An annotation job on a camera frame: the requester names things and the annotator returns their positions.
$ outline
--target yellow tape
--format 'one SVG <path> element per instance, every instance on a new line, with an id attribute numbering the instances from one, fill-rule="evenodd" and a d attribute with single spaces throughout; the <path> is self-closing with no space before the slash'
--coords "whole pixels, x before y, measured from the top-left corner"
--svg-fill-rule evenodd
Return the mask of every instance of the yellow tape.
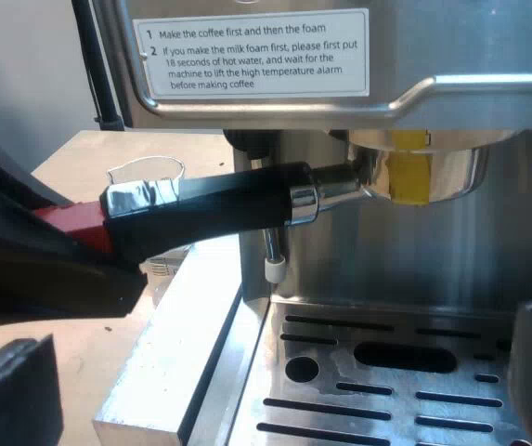
<path id="1" fill-rule="evenodd" d="M 392 130 L 396 151 L 389 154 L 389 193 L 392 201 L 402 204 L 429 203 L 431 158 L 415 153 L 426 147 L 425 130 Z"/>

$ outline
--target drip tray grate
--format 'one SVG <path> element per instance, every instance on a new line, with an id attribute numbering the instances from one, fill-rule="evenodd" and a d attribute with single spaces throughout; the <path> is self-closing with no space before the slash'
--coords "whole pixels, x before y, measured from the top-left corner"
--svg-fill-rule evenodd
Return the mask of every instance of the drip tray grate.
<path id="1" fill-rule="evenodd" d="M 229 444 L 512 446 L 511 321 L 272 303 Z"/>

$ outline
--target black cable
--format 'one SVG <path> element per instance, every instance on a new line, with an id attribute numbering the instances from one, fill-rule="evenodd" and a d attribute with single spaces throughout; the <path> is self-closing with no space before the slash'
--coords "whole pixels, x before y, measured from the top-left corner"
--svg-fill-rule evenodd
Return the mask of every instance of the black cable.
<path id="1" fill-rule="evenodd" d="M 86 76 L 90 86 L 92 100 L 97 111 L 98 125 L 101 130 L 123 131 L 123 119 L 117 113 L 109 78 L 105 70 L 102 51 L 98 44 L 97 30 L 88 0 L 71 0 L 73 13 L 78 26 L 82 57 Z"/>

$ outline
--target glass cup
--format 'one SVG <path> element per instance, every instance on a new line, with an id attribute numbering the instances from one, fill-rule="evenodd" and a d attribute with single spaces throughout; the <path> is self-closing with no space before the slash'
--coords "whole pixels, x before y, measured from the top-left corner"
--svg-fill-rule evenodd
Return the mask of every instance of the glass cup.
<path id="1" fill-rule="evenodd" d="M 107 171 L 110 184 L 127 183 L 145 179 L 154 181 L 170 179 L 173 190 L 178 194 L 179 181 L 185 175 L 183 162 L 172 156 L 145 156 L 128 163 L 113 167 Z M 148 286 L 152 290 L 152 302 L 158 306 L 168 285 L 187 255 L 190 245 L 172 249 L 160 256 L 149 258 L 140 268 L 148 275 Z"/>

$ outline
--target wall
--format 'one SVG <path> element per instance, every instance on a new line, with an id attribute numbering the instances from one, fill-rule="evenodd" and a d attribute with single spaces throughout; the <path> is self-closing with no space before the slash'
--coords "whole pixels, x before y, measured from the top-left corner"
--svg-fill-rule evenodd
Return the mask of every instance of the wall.
<path id="1" fill-rule="evenodd" d="M 0 0 L 0 145 L 33 170 L 98 128 L 70 0 Z"/>

